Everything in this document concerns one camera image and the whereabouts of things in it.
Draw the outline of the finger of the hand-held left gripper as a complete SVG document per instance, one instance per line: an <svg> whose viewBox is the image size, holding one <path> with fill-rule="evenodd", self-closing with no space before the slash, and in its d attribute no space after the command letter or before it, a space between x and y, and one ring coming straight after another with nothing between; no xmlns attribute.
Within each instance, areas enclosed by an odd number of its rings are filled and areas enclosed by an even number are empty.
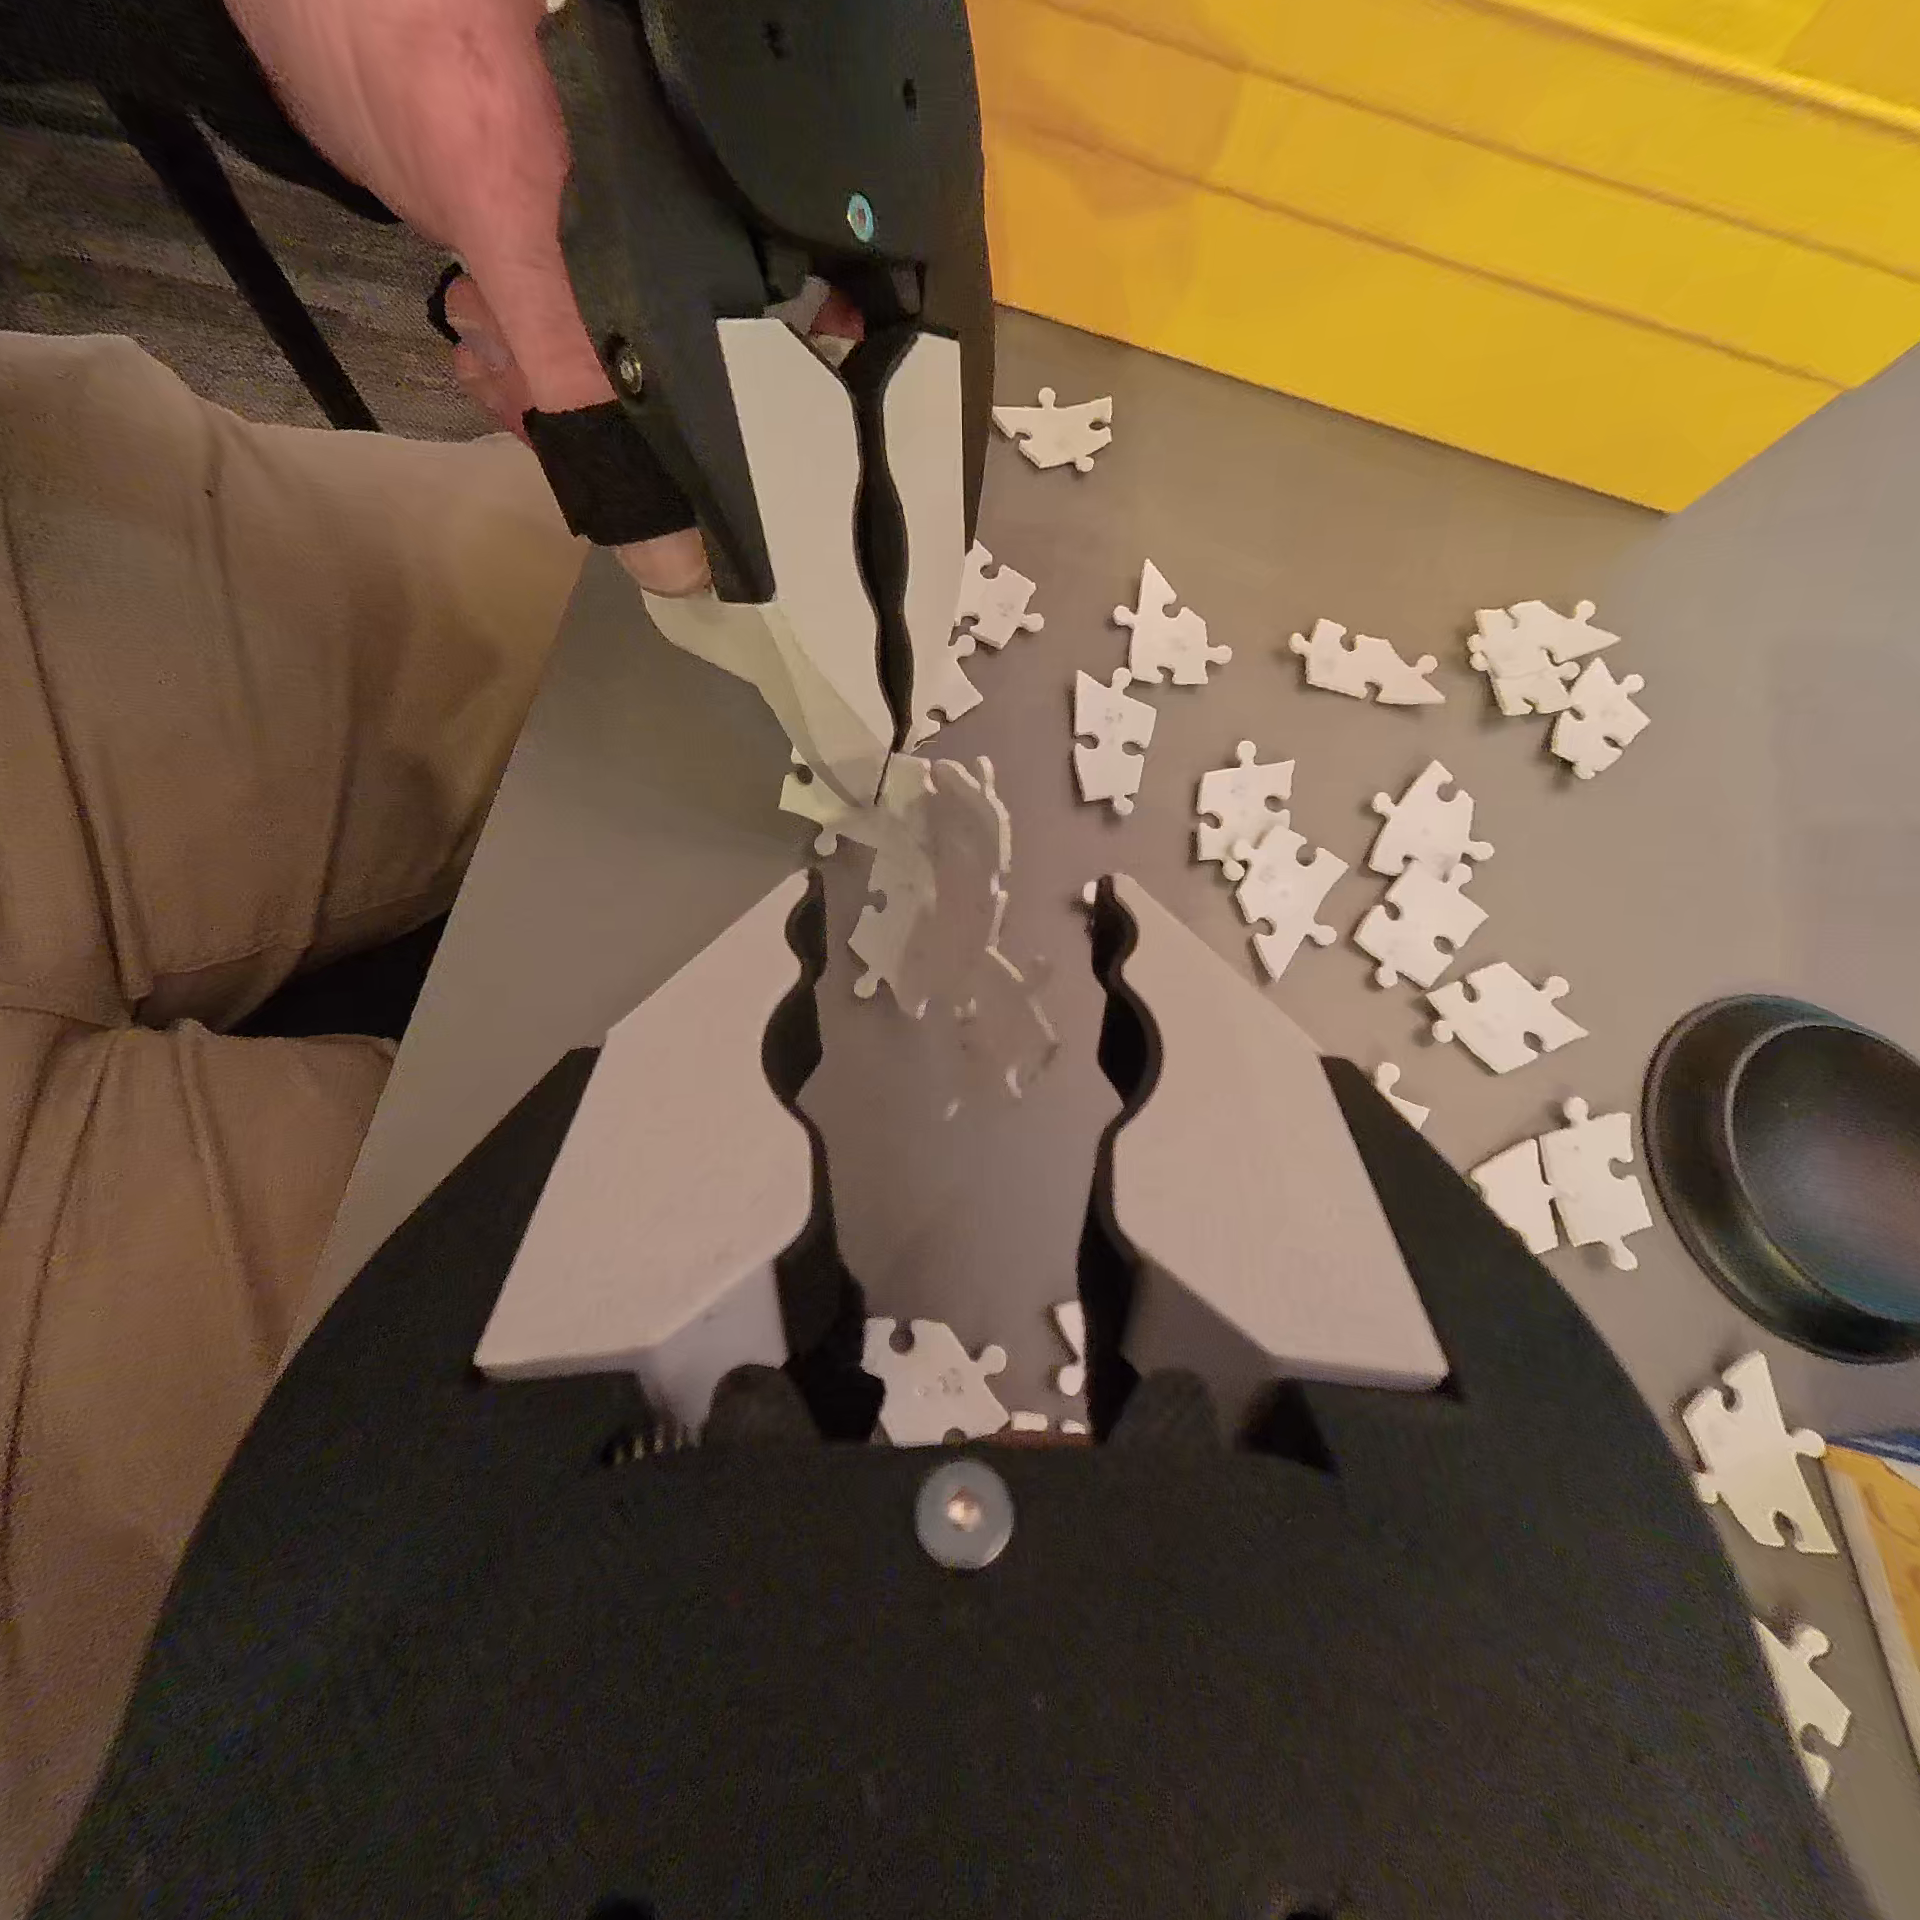
<svg viewBox="0 0 1920 1920"><path fill-rule="evenodd" d="M720 320L774 588L642 595L662 636L758 688L812 773L856 810L881 792L897 719L881 622L857 558L859 447L842 376L779 318Z"/></svg>
<svg viewBox="0 0 1920 1920"><path fill-rule="evenodd" d="M962 356L932 332L891 326L862 350L862 567L882 701L910 749L950 716L964 581Z"/></svg>

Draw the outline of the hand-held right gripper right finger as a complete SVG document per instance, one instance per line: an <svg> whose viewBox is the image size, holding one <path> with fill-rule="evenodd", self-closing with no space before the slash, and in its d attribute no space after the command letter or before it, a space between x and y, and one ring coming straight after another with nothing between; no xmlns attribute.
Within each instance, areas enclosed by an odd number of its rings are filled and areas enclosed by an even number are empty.
<svg viewBox="0 0 1920 1920"><path fill-rule="evenodd" d="M1119 1102L1083 1223L1090 1419L1163 1372L1222 1421L1263 1421L1282 1383L1440 1388L1329 1055L1138 880L1092 880L1087 909Z"/></svg>

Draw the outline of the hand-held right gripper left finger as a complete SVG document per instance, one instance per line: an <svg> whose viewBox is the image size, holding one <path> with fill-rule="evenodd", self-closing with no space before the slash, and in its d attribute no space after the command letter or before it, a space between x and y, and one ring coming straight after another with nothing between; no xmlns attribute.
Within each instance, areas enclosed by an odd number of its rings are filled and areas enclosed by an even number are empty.
<svg viewBox="0 0 1920 1920"><path fill-rule="evenodd" d="M609 1030L474 1351L495 1383L632 1376L704 1426L742 1364L779 1367L777 1261L814 1211L812 1148L763 1043L802 982L796 871Z"/></svg>

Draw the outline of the assembled white puzzle section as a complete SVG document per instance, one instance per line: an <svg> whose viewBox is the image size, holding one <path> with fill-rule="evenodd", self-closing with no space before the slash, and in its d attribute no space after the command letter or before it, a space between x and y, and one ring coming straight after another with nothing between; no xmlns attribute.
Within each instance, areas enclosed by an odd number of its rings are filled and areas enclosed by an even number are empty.
<svg viewBox="0 0 1920 1920"><path fill-rule="evenodd" d="M945 1118L1019 1099L1060 1036L1043 966L1001 946L1016 837L992 760L898 754L881 798L856 806L793 754L779 805L814 823L817 855L871 851L871 899L848 935L856 996L889 991L905 1016L945 1027Z"/></svg>

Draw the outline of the scattered loose white puzzle pieces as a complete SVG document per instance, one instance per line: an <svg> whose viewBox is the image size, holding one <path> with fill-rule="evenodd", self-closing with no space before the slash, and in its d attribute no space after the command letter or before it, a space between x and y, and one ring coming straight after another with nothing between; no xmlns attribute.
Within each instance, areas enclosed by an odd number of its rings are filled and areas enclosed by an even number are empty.
<svg viewBox="0 0 1920 1920"><path fill-rule="evenodd" d="M980 662L987 703L938 754L992 759L1016 815L1009 950L1049 954L1064 1047L1025 1102L945 1107L945 1027L857 1205L897 1352L915 1322L1016 1351L1012 1400L1073 1295L1103 996L1079 882L1135 875L1326 1053L1368 1069L1472 1165L1497 1251L1556 1260L1610 1308L1652 1283L1634 978L1683 916L1628 845L1631 776L1580 780L1556 714L1482 670L1608 659L1643 703L1646 647L1610 578L1663 516L1633 500L1138 351L1017 356L1001 399L1103 398L1114 444L1039 470L996 434L985 578L1041 586L1046 630Z"/></svg>

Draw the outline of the black round ball stand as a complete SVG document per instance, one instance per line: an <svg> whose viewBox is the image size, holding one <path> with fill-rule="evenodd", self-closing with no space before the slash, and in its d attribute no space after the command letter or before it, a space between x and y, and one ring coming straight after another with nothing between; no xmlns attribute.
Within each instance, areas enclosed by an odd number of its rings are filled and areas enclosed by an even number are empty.
<svg viewBox="0 0 1920 1920"><path fill-rule="evenodd" d="M1919 1356L1919 1060L1778 995L1683 1015L1642 1138L1696 1267L1768 1332L1846 1363Z"/></svg>

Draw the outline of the person's left hand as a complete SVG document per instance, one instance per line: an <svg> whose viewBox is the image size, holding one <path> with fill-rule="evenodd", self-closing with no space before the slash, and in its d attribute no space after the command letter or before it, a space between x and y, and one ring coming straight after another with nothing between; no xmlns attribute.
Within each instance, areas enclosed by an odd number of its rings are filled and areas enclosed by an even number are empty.
<svg viewBox="0 0 1920 1920"><path fill-rule="evenodd" d="M462 262L470 396L536 450L568 527L640 588L710 586L690 507L624 418L563 254L569 138L539 2L230 2L286 116L338 174Z"/></svg>

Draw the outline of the yellow plastic bin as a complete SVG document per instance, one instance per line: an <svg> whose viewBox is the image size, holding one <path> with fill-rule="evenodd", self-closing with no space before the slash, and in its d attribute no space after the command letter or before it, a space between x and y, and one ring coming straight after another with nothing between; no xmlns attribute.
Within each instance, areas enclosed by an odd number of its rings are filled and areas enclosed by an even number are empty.
<svg viewBox="0 0 1920 1920"><path fill-rule="evenodd" d="M1680 511L1916 344L1916 4L970 4L999 300Z"/></svg>

